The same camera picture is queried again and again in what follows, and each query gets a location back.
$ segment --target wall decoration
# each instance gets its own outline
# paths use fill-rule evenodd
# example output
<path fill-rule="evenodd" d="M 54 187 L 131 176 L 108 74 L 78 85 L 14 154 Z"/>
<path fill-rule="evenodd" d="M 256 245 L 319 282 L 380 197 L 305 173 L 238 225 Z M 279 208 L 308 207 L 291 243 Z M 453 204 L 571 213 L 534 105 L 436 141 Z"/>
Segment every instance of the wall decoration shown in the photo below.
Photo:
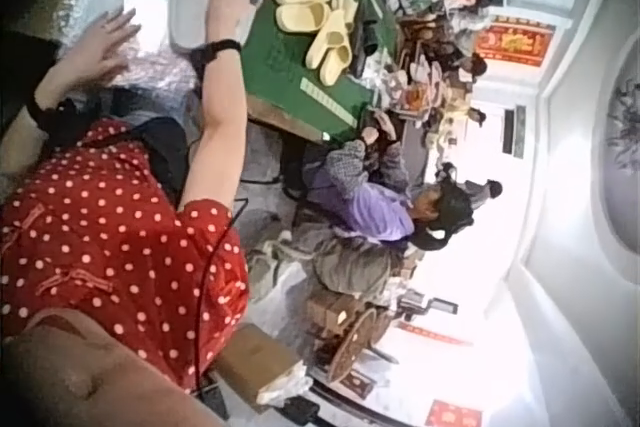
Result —
<path fill-rule="evenodd" d="M 609 118 L 614 132 L 607 145 L 615 152 L 616 166 L 629 175 L 640 172 L 640 82 L 627 79 L 616 88 Z"/>
<path fill-rule="evenodd" d="M 476 41 L 476 52 L 485 59 L 540 67 L 555 26 L 516 17 L 498 16 Z"/>
<path fill-rule="evenodd" d="M 482 427 L 482 412 L 434 400 L 425 427 Z"/>

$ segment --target elderly woman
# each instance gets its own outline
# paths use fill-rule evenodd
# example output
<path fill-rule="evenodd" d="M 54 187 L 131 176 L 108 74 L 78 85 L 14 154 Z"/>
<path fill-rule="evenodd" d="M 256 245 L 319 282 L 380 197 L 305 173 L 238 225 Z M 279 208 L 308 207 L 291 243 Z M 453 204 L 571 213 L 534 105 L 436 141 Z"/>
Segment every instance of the elderly woman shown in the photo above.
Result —
<path fill-rule="evenodd" d="M 185 390 L 247 303 L 230 210 L 247 106 L 230 39 L 250 9 L 210 0 L 203 13 L 216 55 L 204 74 L 204 133 L 175 202 L 176 171 L 150 141 L 159 126 L 167 142 L 180 135 L 170 119 L 98 120 L 34 162 L 47 136 L 73 137 L 83 114 L 61 103 L 67 93 L 127 67 L 118 48 L 139 30 L 135 12 L 92 23 L 2 141 L 0 173 L 20 185 L 2 211 L 2 398 L 11 392 L 9 405 L 26 402 L 23 414 L 43 425 L 219 425 Z"/>

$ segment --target red poster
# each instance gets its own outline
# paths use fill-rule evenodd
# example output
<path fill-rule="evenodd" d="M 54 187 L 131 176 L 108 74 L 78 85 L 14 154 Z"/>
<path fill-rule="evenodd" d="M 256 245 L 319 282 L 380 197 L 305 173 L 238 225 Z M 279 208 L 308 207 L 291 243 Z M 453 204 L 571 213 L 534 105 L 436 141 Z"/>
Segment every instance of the red poster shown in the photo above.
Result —
<path fill-rule="evenodd" d="M 482 427 L 482 412 L 434 400 L 425 427 Z"/>
<path fill-rule="evenodd" d="M 476 43 L 485 59 L 540 67 L 549 50 L 555 27 L 515 17 L 497 17 Z"/>

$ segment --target plastic bag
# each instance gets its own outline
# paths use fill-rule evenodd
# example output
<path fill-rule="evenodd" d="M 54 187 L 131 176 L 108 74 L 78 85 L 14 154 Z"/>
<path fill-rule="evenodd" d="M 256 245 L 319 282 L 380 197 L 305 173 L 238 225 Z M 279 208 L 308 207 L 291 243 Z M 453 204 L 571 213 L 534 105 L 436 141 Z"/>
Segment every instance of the plastic bag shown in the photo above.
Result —
<path fill-rule="evenodd" d="M 306 393 L 313 380 L 307 377 L 307 366 L 304 362 L 298 363 L 289 374 L 281 377 L 263 389 L 256 403 L 259 405 L 271 405 L 273 407 L 284 407 L 284 403 L 291 397 L 296 397 Z"/>

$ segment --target black cable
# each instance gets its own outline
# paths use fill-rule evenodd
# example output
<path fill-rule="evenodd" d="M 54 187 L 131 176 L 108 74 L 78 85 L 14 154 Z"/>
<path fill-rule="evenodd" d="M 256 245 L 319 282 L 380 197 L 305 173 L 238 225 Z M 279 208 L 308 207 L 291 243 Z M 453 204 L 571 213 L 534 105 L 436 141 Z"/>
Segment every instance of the black cable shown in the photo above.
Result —
<path fill-rule="evenodd" d="M 242 206 L 238 210 L 238 213 L 233 216 L 233 218 L 231 219 L 231 222 L 229 222 L 229 225 L 227 225 L 227 227 L 224 229 L 224 231 L 220 235 L 220 238 L 216 242 L 216 245 L 213 247 L 213 251 L 211 252 L 211 255 L 209 255 L 207 263 L 202 269 L 202 276 L 200 278 L 200 285 L 199 285 L 200 295 L 198 296 L 198 304 L 196 307 L 195 337 L 193 339 L 193 343 L 194 343 L 194 364 L 195 364 L 194 367 L 195 367 L 195 376 L 196 376 L 195 388 L 196 388 L 198 398 L 202 403 L 204 403 L 204 392 L 203 392 L 203 385 L 202 385 L 202 371 L 200 369 L 200 327 L 202 324 L 202 306 L 204 304 L 204 297 L 205 297 L 204 287 L 207 281 L 207 274 L 209 273 L 208 266 L 211 264 L 211 261 L 213 260 L 215 255 L 218 253 L 218 249 L 220 248 L 220 244 L 222 244 L 222 241 L 225 239 L 225 237 L 227 236 L 231 228 L 234 226 L 236 221 L 240 218 L 244 210 L 249 205 L 249 199 L 245 197 L 242 199 L 235 199 L 233 202 L 234 204 L 236 202 L 241 202 Z"/>
<path fill-rule="evenodd" d="M 241 184 L 248 184 L 248 185 L 277 185 L 277 184 L 279 184 L 281 182 L 282 182 L 282 175 L 280 175 L 280 174 L 276 175 L 274 178 L 272 178 L 270 180 L 240 179 L 240 183 Z"/>

